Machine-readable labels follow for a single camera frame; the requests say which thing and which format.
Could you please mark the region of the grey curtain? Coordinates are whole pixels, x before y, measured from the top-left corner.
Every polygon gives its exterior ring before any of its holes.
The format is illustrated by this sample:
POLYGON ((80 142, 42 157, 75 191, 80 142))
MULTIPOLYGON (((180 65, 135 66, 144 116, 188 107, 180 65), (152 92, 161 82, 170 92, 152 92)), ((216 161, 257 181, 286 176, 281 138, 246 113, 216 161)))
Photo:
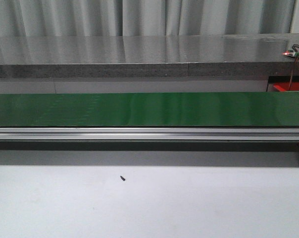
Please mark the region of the grey curtain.
POLYGON ((0 0, 0 37, 288 33, 293 0, 0 0))

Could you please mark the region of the green conveyor belt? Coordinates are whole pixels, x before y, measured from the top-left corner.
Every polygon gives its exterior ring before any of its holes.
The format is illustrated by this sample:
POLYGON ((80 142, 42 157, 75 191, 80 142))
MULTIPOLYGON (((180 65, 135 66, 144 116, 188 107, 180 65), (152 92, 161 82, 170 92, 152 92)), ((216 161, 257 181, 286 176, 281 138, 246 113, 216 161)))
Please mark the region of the green conveyor belt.
POLYGON ((299 92, 0 94, 0 127, 299 127, 299 92))

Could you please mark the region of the red plastic tray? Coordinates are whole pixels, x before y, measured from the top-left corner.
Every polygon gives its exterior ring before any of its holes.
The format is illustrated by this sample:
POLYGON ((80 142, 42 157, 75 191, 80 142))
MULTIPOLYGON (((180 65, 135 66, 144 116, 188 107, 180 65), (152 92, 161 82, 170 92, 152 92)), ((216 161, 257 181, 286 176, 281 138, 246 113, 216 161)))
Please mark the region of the red plastic tray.
POLYGON ((273 88, 279 92, 286 92, 286 91, 299 91, 299 82, 293 83, 289 85, 287 83, 275 83, 273 88))

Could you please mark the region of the aluminium conveyor frame rail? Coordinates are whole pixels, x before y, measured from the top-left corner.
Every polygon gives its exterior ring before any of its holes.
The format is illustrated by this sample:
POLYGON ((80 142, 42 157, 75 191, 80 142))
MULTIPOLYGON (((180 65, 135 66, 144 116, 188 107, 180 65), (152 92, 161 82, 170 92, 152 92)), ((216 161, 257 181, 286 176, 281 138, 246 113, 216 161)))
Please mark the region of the aluminium conveyor frame rail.
POLYGON ((299 128, 0 127, 0 165, 299 167, 299 128))

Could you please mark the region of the grey stone counter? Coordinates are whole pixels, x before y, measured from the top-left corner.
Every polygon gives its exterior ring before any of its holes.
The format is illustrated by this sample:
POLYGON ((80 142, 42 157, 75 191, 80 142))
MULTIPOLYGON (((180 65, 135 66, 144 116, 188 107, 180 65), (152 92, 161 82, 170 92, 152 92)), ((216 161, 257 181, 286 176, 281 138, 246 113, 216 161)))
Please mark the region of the grey stone counter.
POLYGON ((0 78, 299 75, 297 34, 0 37, 0 78))

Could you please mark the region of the small green circuit board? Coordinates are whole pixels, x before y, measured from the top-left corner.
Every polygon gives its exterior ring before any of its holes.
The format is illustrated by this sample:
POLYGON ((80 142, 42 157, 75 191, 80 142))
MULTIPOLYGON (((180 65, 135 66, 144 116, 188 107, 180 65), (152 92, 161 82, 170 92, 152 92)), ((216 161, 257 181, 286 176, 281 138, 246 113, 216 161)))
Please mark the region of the small green circuit board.
POLYGON ((299 58, 299 51, 286 50, 285 52, 282 53, 282 55, 287 57, 292 57, 292 58, 299 58))

